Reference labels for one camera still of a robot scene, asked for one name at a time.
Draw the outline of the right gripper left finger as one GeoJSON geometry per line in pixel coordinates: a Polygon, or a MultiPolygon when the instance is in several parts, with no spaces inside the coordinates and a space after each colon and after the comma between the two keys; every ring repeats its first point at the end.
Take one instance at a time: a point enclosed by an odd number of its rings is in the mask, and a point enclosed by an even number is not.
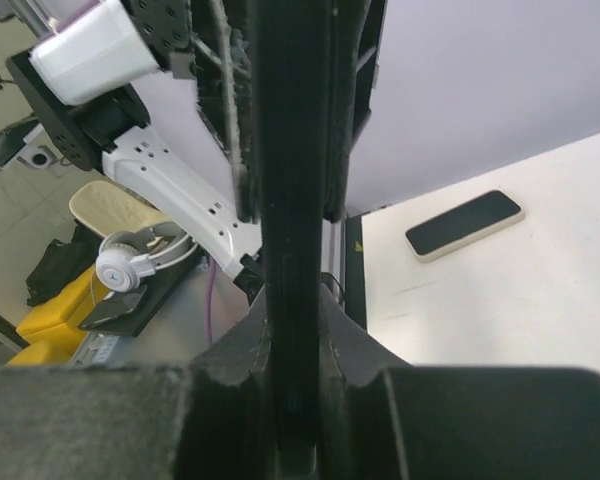
{"type": "Polygon", "coordinates": [[[269,479],[266,302],[190,362],[0,368],[0,479],[269,479]]]}

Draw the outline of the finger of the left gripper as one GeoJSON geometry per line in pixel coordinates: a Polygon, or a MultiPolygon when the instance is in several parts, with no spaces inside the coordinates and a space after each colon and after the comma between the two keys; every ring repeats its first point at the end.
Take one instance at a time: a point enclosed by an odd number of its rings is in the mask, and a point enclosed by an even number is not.
{"type": "Polygon", "coordinates": [[[259,219],[252,152],[252,67],[245,1],[192,1],[199,116],[230,165],[238,219],[259,219]]]}
{"type": "Polygon", "coordinates": [[[330,27],[330,91],[324,218],[345,215],[351,152],[371,116],[387,2],[335,1],[330,27]]]}

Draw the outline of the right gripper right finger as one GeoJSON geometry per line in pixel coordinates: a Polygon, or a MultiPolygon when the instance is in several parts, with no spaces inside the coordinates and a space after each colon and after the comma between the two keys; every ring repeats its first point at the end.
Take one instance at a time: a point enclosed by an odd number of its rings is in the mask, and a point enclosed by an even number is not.
{"type": "Polygon", "coordinates": [[[416,367],[320,293],[324,479],[600,479],[600,374],[416,367]]]}

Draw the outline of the black smartphone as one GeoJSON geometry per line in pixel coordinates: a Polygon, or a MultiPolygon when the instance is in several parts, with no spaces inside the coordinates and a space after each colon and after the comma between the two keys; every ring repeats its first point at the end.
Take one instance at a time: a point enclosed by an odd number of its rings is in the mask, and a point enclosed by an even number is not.
{"type": "Polygon", "coordinates": [[[280,475],[316,466],[331,2],[254,1],[254,154],[280,475]]]}

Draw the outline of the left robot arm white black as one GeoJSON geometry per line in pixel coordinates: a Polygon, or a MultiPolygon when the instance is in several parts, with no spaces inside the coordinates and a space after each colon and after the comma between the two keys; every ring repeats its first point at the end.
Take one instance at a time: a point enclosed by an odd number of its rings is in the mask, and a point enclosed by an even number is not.
{"type": "Polygon", "coordinates": [[[7,67],[53,144],[147,199],[230,277],[272,248],[317,274],[320,220],[344,214],[370,116],[382,1],[94,1],[7,67]],[[194,82],[234,198],[204,184],[152,126],[132,82],[194,82]]]}

